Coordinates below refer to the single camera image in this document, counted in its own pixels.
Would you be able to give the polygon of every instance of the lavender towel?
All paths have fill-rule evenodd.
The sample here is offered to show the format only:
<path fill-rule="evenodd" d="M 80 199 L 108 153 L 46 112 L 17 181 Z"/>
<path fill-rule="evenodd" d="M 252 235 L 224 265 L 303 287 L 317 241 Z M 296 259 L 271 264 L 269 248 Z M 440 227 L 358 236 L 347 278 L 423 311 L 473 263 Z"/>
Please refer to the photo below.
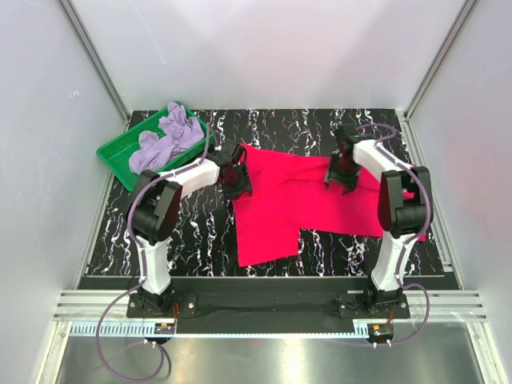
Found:
<path fill-rule="evenodd" d="M 158 128 L 165 132 L 158 138 L 155 132 L 145 130 L 138 136 L 141 147 L 129 160 L 130 169 L 136 174 L 144 170 L 157 171 L 170 160 L 191 148 L 205 137 L 197 118 L 187 118 L 185 107 L 170 102 L 167 110 L 169 116 L 158 120 Z"/>

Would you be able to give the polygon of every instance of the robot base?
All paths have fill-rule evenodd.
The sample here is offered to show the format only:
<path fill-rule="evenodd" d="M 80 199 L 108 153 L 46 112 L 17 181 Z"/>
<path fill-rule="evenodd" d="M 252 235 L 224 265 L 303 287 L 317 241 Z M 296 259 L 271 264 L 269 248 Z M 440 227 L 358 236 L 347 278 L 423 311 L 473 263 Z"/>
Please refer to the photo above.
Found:
<path fill-rule="evenodd" d="M 195 317 L 198 300 L 196 294 L 191 292 L 173 294 L 172 290 L 167 290 L 159 296 L 159 303 L 155 305 L 139 292 L 132 294 L 126 316 L 128 318 L 173 318 L 172 305 L 178 304 L 178 314 L 176 315 L 179 318 Z"/>
<path fill-rule="evenodd" d="M 387 320 L 390 318 L 390 310 L 393 310 L 393 318 L 410 318 L 409 303 L 407 297 L 402 294 L 395 304 L 382 307 L 368 307 L 364 302 L 363 294 L 338 294 L 339 317 L 346 320 L 373 319 Z"/>

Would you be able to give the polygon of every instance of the black mounting plate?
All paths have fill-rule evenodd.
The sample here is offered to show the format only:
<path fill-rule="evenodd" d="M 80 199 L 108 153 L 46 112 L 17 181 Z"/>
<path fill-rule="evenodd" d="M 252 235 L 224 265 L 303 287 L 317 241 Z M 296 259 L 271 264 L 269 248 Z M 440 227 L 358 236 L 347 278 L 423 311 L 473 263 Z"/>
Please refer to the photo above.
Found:
<path fill-rule="evenodd" d="M 147 304 L 138 294 L 132 294 L 126 316 L 128 318 L 172 318 L 174 314 L 170 304 L 176 303 L 179 308 L 178 318 L 195 318 L 198 296 L 194 292 L 179 292 L 173 294 L 172 299 L 172 302 L 169 302 L 169 310 L 162 314 L 158 309 Z"/>
<path fill-rule="evenodd" d="M 362 306 L 358 306 L 362 300 L 362 294 L 338 294 L 339 317 L 342 319 L 368 318 L 375 320 L 381 318 L 387 320 L 390 317 L 389 310 L 377 311 L 370 314 Z M 403 294 L 397 305 L 393 306 L 393 318 L 410 318 L 409 303 L 407 297 Z"/>

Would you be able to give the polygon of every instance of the black bracket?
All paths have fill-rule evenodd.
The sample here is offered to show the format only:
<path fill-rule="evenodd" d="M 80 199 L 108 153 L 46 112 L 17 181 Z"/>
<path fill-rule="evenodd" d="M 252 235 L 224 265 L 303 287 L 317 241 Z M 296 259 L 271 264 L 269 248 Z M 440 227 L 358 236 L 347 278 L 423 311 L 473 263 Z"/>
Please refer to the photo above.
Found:
<path fill-rule="evenodd" d="M 339 317 L 344 320 L 390 318 L 390 310 L 393 310 L 393 318 L 410 318 L 409 303 L 407 297 L 402 294 L 400 299 L 390 306 L 382 308 L 369 308 L 364 302 L 364 294 L 338 294 L 337 304 Z"/>
<path fill-rule="evenodd" d="M 126 217 L 142 189 L 159 176 L 151 170 L 144 170 L 138 176 L 126 207 Z M 172 234 L 178 220 L 181 198 L 182 186 L 176 182 L 161 180 L 150 188 L 135 208 L 133 218 L 135 234 L 146 239 L 152 246 L 166 240 Z"/>
<path fill-rule="evenodd" d="M 430 172 L 424 166 L 410 169 L 423 184 L 430 202 L 430 222 L 434 219 L 432 207 L 432 189 Z M 403 191 L 413 194 L 404 199 Z M 404 234 L 416 234 L 426 219 L 426 201 L 419 186 L 404 170 L 382 172 L 381 188 L 378 192 L 378 221 L 382 229 L 390 232 L 394 238 Z"/>
<path fill-rule="evenodd" d="M 243 146 L 232 140 L 226 140 L 220 150 L 208 154 L 206 158 L 220 167 L 218 182 L 222 186 L 226 199 L 235 200 L 244 192 L 253 193 L 246 165 L 247 151 Z"/>
<path fill-rule="evenodd" d="M 178 304 L 178 318 L 194 318 L 198 306 L 198 296 L 193 292 L 172 293 L 164 292 L 158 295 L 160 306 L 151 303 L 145 297 L 145 291 L 140 290 L 130 296 L 126 316 L 128 318 L 172 318 L 175 313 L 173 304 Z"/>
<path fill-rule="evenodd" d="M 337 182 L 345 187 L 344 194 L 351 192 L 358 184 L 361 166 L 354 161 L 354 145 L 362 140 L 371 139 L 371 134 L 360 134 L 355 124 L 344 124 L 334 132 L 338 143 L 339 154 L 330 156 L 324 182 L 329 185 Z"/>

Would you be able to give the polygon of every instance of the stainless steel surface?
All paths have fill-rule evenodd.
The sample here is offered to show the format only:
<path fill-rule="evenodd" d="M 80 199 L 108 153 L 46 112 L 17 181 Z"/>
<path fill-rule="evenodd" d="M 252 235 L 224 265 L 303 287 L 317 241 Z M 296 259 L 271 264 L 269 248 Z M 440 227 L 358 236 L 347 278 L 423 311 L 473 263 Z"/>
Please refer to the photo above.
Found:
<path fill-rule="evenodd" d="M 459 36 L 459 34 L 461 33 L 462 28 L 466 24 L 468 18 L 471 16 L 471 13 L 473 12 L 478 1 L 479 0 L 466 0 L 462 5 L 461 10 L 458 12 L 457 17 L 455 18 L 454 23 L 452 24 L 450 30 L 448 31 L 448 34 L 446 35 L 444 41 L 442 42 L 439 51 L 436 53 L 435 58 L 432 61 L 432 64 L 430 64 L 430 67 L 426 72 L 425 77 L 423 78 L 418 90 L 416 91 L 416 94 L 413 96 L 413 99 L 411 100 L 409 106 L 404 111 L 405 115 L 408 118 L 411 118 L 414 112 L 416 111 L 416 108 L 418 107 L 418 104 L 422 100 L 423 95 L 425 94 L 426 90 L 428 90 L 429 85 L 432 83 L 432 80 L 434 79 L 436 73 L 438 72 L 442 63 L 445 61 L 448 52 L 450 52 L 452 45 L 457 39 L 457 36 Z"/>
<path fill-rule="evenodd" d="M 114 104 L 121 118 L 125 122 L 128 121 L 130 113 L 128 112 L 128 109 L 126 108 L 123 100 L 121 99 L 121 96 L 119 95 L 114 84 L 112 83 L 110 76 L 106 72 L 105 66 L 102 63 L 102 60 L 98 55 L 98 52 L 94 48 L 94 45 L 90 40 L 86 28 L 84 27 L 82 20 L 80 19 L 76 9 L 74 8 L 72 0 L 57 0 L 57 3 L 60 5 L 62 12 L 66 16 L 71 28 L 73 29 L 73 32 L 75 33 L 78 41 L 82 45 L 82 48 L 84 49 L 87 58 L 90 61 L 90 64 L 92 65 L 94 71 L 96 72 L 100 81 L 102 82 L 105 91 L 107 92 L 107 94 L 110 97 L 110 100 L 112 101 L 112 104 Z"/>
<path fill-rule="evenodd" d="M 398 338 L 414 329 L 397 325 Z M 105 356 L 116 355 L 132 338 L 104 338 Z M 164 345 L 172 360 L 165 383 L 480 383 L 484 382 L 463 324 L 429 324 L 405 346 L 374 350 L 366 342 L 335 340 L 185 339 Z M 143 377 L 160 361 L 150 347 L 128 350 L 111 364 Z M 58 383 L 121 383 L 103 368 L 93 338 L 70 337 Z"/>

